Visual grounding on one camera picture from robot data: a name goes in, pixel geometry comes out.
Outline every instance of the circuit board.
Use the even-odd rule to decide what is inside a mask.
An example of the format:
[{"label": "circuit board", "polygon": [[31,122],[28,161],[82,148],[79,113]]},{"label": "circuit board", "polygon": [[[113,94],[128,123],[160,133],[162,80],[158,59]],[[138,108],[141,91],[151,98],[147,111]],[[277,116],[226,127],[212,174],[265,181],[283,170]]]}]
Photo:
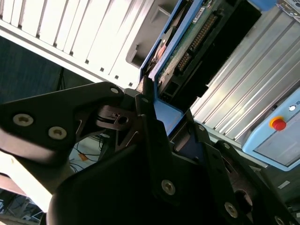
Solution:
[{"label": "circuit board", "polygon": [[[159,93],[165,93],[165,95],[161,95],[161,97],[165,97],[163,100],[167,101],[167,96],[175,94],[176,88],[180,86],[180,74],[184,71],[192,55],[217,20],[218,16],[213,14],[213,12],[219,8],[221,3],[222,1],[208,1],[200,8],[187,32],[159,74]],[[167,85],[168,80],[173,75],[177,77],[179,82],[176,84],[176,87],[174,83]]]}]

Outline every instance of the hole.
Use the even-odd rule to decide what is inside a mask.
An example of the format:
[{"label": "hole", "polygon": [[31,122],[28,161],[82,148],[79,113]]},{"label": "hole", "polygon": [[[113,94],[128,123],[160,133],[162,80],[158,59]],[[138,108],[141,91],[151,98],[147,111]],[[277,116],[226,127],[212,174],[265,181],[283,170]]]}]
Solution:
[{"label": "hole", "polygon": [[126,124],[126,123],[128,123],[128,118],[125,116],[121,116],[120,119],[118,120],[118,123],[121,125]]},{"label": "hole", "polygon": [[29,119],[27,117],[21,116],[21,117],[19,117],[19,122],[28,123]]},{"label": "hole", "polygon": [[239,204],[240,209],[245,213],[248,214],[252,211],[252,201],[250,196],[247,194],[246,191],[240,189],[237,190],[235,193],[235,198]]},{"label": "hole", "polygon": [[62,131],[61,131],[61,130],[58,130],[58,129],[54,130],[53,133],[54,133],[55,135],[59,135],[59,136],[62,135]]},{"label": "hole", "polygon": [[171,184],[165,184],[165,188],[167,188],[169,191],[171,191],[171,190],[172,190],[172,186],[171,186]]}]

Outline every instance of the red button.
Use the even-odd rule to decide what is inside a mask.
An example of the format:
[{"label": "red button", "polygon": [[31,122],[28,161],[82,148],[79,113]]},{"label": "red button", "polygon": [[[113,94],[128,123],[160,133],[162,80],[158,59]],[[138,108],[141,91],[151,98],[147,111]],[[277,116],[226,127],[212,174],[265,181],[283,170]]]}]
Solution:
[{"label": "red button", "polygon": [[272,123],[272,127],[278,131],[284,130],[284,128],[286,127],[286,122],[282,119],[277,119]]}]

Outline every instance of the black mechanical arm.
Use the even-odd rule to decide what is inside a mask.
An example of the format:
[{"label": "black mechanical arm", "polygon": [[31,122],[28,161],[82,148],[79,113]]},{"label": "black mechanical arm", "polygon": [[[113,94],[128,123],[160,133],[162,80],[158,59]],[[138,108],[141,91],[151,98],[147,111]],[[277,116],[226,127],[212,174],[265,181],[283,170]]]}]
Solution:
[{"label": "black mechanical arm", "polygon": [[124,94],[102,82],[0,105],[0,150],[39,168],[58,168],[76,142],[114,132],[99,162],[56,189],[47,224],[298,224],[190,112],[168,138],[153,82],[144,78],[139,89]]}]

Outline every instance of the white led light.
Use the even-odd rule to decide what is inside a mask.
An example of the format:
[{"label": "white led light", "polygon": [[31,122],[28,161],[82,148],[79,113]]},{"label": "white led light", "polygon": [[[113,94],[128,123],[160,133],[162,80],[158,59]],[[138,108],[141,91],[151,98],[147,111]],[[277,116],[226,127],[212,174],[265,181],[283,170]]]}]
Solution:
[{"label": "white led light", "polygon": [[289,107],[289,111],[294,111],[296,109],[296,106],[295,105],[291,105],[290,107]]}]

